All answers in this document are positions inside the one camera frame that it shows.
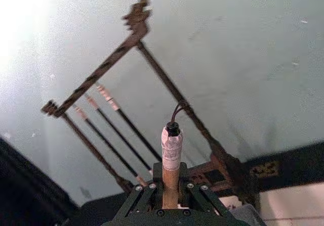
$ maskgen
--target diagonal wooden beam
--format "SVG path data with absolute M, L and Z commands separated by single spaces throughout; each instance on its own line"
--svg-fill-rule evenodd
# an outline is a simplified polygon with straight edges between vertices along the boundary
M 148 33 L 145 21 L 149 17 L 150 11 L 144 10 L 147 5 L 148 0 L 140 0 L 132 6 L 131 12 L 124 16 L 124 19 L 127 20 L 126 25 L 129 25 L 129 30 L 133 31 L 132 34 L 64 101 L 54 112 L 54 116 L 60 117 L 64 114 L 101 76 Z

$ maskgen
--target white wrapped tip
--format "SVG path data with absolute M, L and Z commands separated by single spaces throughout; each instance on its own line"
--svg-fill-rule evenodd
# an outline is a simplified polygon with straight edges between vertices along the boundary
M 167 128 L 164 127 L 161 134 L 162 164 L 166 170 L 177 170 L 181 162 L 183 133 L 176 137 L 169 137 Z

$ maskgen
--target thin black rod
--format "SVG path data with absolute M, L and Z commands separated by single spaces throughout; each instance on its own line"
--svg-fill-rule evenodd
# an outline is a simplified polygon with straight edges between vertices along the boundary
M 141 132 L 137 129 L 137 127 L 130 121 L 130 119 L 127 117 L 127 115 L 122 111 L 121 108 L 117 110 L 117 113 L 124 119 L 124 121 L 130 126 L 130 128 L 133 130 L 133 132 L 138 136 L 138 138 L 145 144 L 147 149 L 151 151 L 151 153 L 154 155 L 154 157 L 159 161 L 162 162 L 161 156 L 154 150 L 152 145 L 146 140 L 146 138 L 141 134 Z
M 112 152 L 118 157 L 118 159 L 127 167 L 127 169 L 137 177 L 136 171 L 127 163 L 127 161 L 120 155 L 120 153 L 112 146 L 112 144 L 105 138 L 105 136 L 99 131 L 99 129 L 87 118 L 85 122 L 91 127 L 91 129 L 102 139 L 102 141 L 112 150 Z
M 117 174 L 117 172 L 111 167 L 111 165 L 100 154 L 97 148 L 89 141 L 89 139 L 81 132 L 81 130 L 75 125 L 75 123 L 68 117 L 66 113 L 61 116 L 63 120 L 72 128 L 75 134 L 83 141 L 90 152 L 103 164 L 103 166 L 109 171 L 109 173 L 115 178 L 118 185 L 124 192 L 130 193 L 132 191 L 133 184 Z
M 105 98 L 105 100 L 111 105 L 111 107 L 116 111 L 128 124 L 128 126 L 131 127 L 133 132 L 138 136 L 138 138 L 145 144 L 146 148 L 151 151 L 151 153 L 154 155 L 154 157 L 159 161 L 162 162 L 161 156 L 154 150 L 152 145 L 146 140 L 146 138 L 141 134 L 141 132 L 137 129 L 137 127 L 130 121 L 130 119 L 127 117 L 127 115 L 122 111 L 122 109 L 119 107 L 117 101 L 111 96 L 109 91 L 101 84 L 96 82 L 97 90 L 99 93 Z
M 128 142 L 128 140 L 122 135 L 118 128 L 112 123 L 112 121 L 107 117 L 107 115 L 100 109 L 97 108 L 96 111 L 101 115 L 101 117 L 111 126 L 111 128 L 117 133 L 121 140 L 127 145 L 127 147 L 135 154 L 135 156 L 142 162 L 142 164 L 148 169 L 152 168 L 145 162 L 142 156 L 134 149 L 134 147 Z

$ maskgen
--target bolt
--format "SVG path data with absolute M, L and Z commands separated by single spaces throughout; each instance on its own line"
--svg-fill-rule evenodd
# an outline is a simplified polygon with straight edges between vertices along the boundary
M 190 216 L 190 211 L 188 209 L 183 210 L 183 215 Z
M 141 191 L 142 189 L 143 189 L 142 186 L 136 186 L 136 187 L 135 187 L 135 190 L 138 191 L 138 192 Z
M 188 187 L 188 188 L 193 188 L 194 185 L 193 185 L 193 183 L 188 183 L 188 184 L 187 184 L 187 187 Z
M 164 211 L 163 210 L 159 210 L 157 211 L 157 215 L 162 217 L 164 215 Z
M 202 190 L 207 190 L 207 189 L 208 189 L 208 186 L 206 186 L 206 185 L 202 185 L 200 188 L 201 188 Z
M 149 187 L 150 187 L 151 189 L 154 189 L 154 188 L 156 187 L 156 185 L 155 185 L 154 183 L 152 183 L 152 184 L 149 185 Z

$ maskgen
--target black cap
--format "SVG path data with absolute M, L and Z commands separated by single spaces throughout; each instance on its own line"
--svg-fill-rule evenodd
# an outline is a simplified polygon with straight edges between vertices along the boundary
M 175 121 L 170 121 L 167 123 L 167 131 L 169 137 L 176 137 L 180 134 L 179 124 Z

